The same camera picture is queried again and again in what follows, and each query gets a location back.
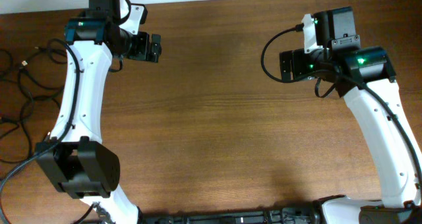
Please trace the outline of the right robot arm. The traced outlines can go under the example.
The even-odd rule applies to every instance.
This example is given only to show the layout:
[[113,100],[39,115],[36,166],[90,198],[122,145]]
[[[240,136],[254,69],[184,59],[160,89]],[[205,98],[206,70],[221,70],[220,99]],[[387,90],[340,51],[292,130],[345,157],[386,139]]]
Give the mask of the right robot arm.
[[344,195],[315,202],[314,223],[420,223],[421,150],[406,119],[396,72],[381,47],[361,47],[353,10],[306,14],[304,46],[280,53],[283,83],[332,83],[363,133],[377,168],[380,200]]

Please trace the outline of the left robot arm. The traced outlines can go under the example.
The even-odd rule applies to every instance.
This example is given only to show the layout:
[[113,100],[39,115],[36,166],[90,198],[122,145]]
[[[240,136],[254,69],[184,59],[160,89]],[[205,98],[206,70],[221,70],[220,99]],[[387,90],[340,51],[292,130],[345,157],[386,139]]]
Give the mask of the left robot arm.
[[104,223],[141,223],[119,184],[119,158],[102,143],[100,117],[114,59],[156,63],[161,37],[140,31],[148,11],[129,0],[89,0],[65,28],[67,75],[59,116],[36,161],[58,192],[88,204]]

